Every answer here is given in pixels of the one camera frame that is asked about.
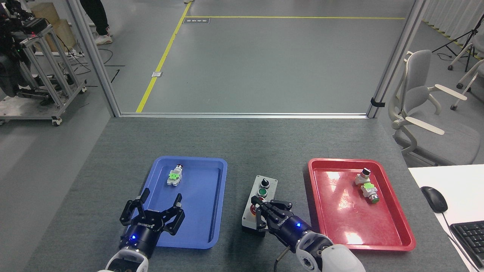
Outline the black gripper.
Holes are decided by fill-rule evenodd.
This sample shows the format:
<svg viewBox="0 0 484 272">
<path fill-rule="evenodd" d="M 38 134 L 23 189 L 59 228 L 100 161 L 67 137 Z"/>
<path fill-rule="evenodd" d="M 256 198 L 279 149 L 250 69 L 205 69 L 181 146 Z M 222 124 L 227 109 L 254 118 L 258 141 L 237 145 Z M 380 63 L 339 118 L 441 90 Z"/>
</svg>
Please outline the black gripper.
<svg viewBox="0 0 484 272">
<path fill-rule="evenodd" d="M 152 257 L 161 233 L 166 231 L 172 236 L 176 235 L 185 219 L 185 212 L 181 205 L 183 196 L 178 193 L 170 208 L 162 212 L 153 211 L 152 220 L 133 220 L 132 222 L 132 214 L 135 209 L 138 210 L 138 215 L 141 215 L 142 219 L 146 218 L 143 204 L 149 194 L 150 189 L 145 188 L 140 196 L 134 200 L 128 200 L 119 219 L 123 226 L 130 225 L 127 232 L 121 236 L 120 248 L 138 250 L 148 259 Z"/>
<path fill-rule="evenodd" d="M 257 230 L 266 228 L 284 246 L 295 248 L 297 241 L 304 236 L 304 232 L 312 230 L 307 222 L 293 215 L 291 201 L 273 199 L 267 202 L 255 202 L 254 206 Z"/>
</svg>

